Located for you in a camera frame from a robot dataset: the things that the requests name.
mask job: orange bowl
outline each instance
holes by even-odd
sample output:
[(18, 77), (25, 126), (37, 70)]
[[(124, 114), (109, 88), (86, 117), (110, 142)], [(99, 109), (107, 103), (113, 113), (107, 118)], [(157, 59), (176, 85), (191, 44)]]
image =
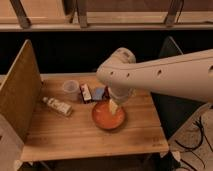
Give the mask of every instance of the orange bowl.
[(109, 111), (109, 101), (98, 102), (92, 110), (92, 119), (96, 126), (111, 130), (119, 127), (125, 120), (125, 112), (119, 107), (115, 114)]

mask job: small cup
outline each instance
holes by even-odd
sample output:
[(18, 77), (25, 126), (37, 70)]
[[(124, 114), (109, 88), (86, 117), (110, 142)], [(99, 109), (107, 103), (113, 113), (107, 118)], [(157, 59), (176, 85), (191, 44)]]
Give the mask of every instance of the small cup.
[(62, 90), (67, 93), (70, 100), (77, 101), (80, 93), (79, 83), (76, 80), (67, 80), (62, 85)]

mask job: cardboard panel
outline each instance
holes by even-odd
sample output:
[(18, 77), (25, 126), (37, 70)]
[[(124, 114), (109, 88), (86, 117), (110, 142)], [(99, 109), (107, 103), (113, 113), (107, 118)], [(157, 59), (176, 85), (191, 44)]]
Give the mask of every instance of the cardboard panel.
[(23, 141), (40, 88), (41, 78), (35, 54), (31, 42), (27, 40), (0, 89), (0, 114)]

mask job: cable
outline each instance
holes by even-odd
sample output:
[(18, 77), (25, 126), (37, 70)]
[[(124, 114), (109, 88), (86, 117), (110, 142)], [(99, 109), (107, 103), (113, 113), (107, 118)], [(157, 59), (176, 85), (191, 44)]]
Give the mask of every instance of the cable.
[(180, 159), (180, 161), (182, 161), (184, 164), (186, 164), (187, 166), (189, 166), (193, 171), (198, 171), (197, 169), (195, 169), (191, 164), (189, 164), (188, 162), (186, 162), (183, 159)]
[(187, 152), (192, 153), (195, 157), (197, 157), (201, 161), (201, 163), (203, 164), (203, 169), (206, 168), (206, 165), (205, 165), (204, 161), (195, 152), (189, 150), (189, 151), (183, 151), (181, 153), (187, 153)]
[(184, 3), (185, 3), (185, 1), (181, 0), (181, 8), (180, 8), (180, 12), (179, 12), (179, 15), (177, 17), (176, 23), (178, 23), (178, 21), (179, 21), (180, 15), (181, 15), (181, 13), (183, 11)]
[(202, 122), (201, 122), (201, 117), (199, 118), (199, 121), (196, 121), (194, 123), (194, 125), (196, 125), (199, 128), (199, 130), (200, 130), (200, 137), (201, 137), (199, 143), (196, 146), (194, 146), (194, 147), (188, 147), (188, 146), (185, 146), (185, 145), (181, 144), (179, 141), (175, 140), (175, 142), (179, 146), (181, 146), (184, 149), (190, 150), (190, 151), (194, 151), (197, 148), (199, 148), (202, 145), (202, 143), (203, 143), (203, 137), (204, 137), (204, 129), (203, 129), (203, 125), (202, 125)]
[[(180, 142), (178, 142), (177, 140), (175, 140), (175, 142), (179, 145), (179, 146), (181, 146), (182, 148), (184, 148), (184, 149), (186, 149), (186, 151), (184, 151), (184, 152), (191, 152), (195, 157), (197, 157), (200, 161), (201, 161), (201, 163), (203, 164), (203, 168), (205, 169), (205, 163), (204, 163), (204, 161), (197, 155), (197, 154), (195, 154), (193, 151), (194, 150), (196, 150), (197, 148), (199, 148), (201, 145), (202, 145), (202, 143), (203, 143), (203, 138), (205, 137), (205, 133), (204, 133), (204, 127), (203, 127), (203, 124), (202, 124), (202, 119), (201, 119), (201, 117), (199, 117), (199, 120), (198, 121), (196, 121), (195, 123), (194, 123), (194, 125), (196, 125), (198, 128), (199, 128), (199, 130), (200, 130), (200, 141), (199, 141), (199, 143), (196, 145), (196, 146), (194, 146), (194, 147), (188, 147), (188, 146), (185, 146), (185, 145), (183, 145), (183, 144), (181, 144)], [(183, 159), (181, 159), (181, 161), (183, 162), (183, 163), (185, 163), (186, 165), (188, 165), (191, 169), (193, 169), (194, 171), (196, 170), (192, 165), (190, 165), (188, 162), (186, 162), (185, 160), (183, 160)]]

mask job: wooden board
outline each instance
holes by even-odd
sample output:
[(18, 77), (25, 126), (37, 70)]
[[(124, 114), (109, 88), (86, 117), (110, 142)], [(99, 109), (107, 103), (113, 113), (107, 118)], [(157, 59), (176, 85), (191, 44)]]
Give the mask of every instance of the wooden board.
[(95, 102), (71, 102), (62, 92), (61, 86), (68, 79), (87, 83), (91, 89), (103, 86), (95, 76), (57, 76), (45, 79), (40, 98), (56, 97), (71, 104), (74, 112), (66, 118), (46, 107), (41, 100), (38, 101), (21, 160), (56, 160), (168, 150), (149, 92), (135, 91), (124, 104), (127, 113), (124, 125), (106, 132), (97, 128), (92, 121), (91, 111)]
[(12, 127), (25, 140), (40, 88), (41, 79), (34, 51), (27, 40), (0, 87), (0, 126), (9, 135)]

